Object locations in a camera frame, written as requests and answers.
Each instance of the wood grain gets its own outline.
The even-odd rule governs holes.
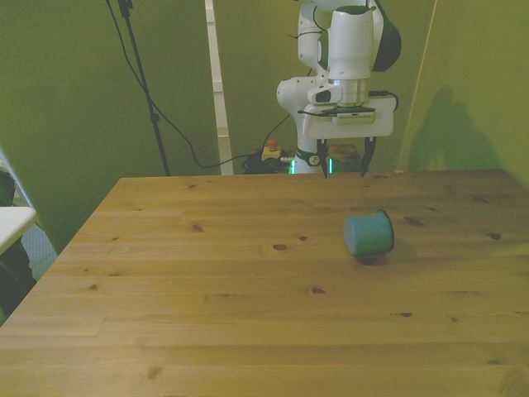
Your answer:
[[[385,209],[393,251],[347,217]],[[3,396],[529,395],[502,171],[121,179],[0,328]]]

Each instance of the green wall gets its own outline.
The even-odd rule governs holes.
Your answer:
[[[402,168],[504,169],[529,187],[527,15],[522,0],[438,0]]]
[[[382,1],[384,10],[401,32],[403,53],[388,72],[373,75],[371,87],[395,92],[401,107],[395,115],[394,133],[379,140],[372,170],[397,167],[434,2]],[[298,43],[287,37],[297,34],[299,7],[299,2],[287,0],[215,1],[233,155],[260,148],[267,133],[287,115],[275,97],[279,82],[308,72],[298,60]],[[284,123],[274,136],[281,146],[296,146],[293,121]],[[363,153],[362,139],[350,142]],[[235,172],[241,172],[240,162],[235,164]]]
[[[131,14],[153,99],[204,163],[217,162],[203,2],[134,0]],[[103,0],[2,2],[0,121],[0,147],[57,251],[119,178],[164,174],[145,95]],[[218,172],[199,169],[160,125],[173,175]]]

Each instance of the white table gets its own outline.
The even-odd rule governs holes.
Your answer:
[[[0,255],[35,222],[29,207],[0,207]]]

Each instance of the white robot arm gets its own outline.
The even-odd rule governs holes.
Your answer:
[[[298,129],[298,173],[326,175],[327,140],[366,137],[364,175],[377,136],[393,131],[394,98],[370,99],[371,71],[400,55],[401,39],[379,0],[306,0],[298,23],[298,58],[317,72],[278,87],[279,104]]]

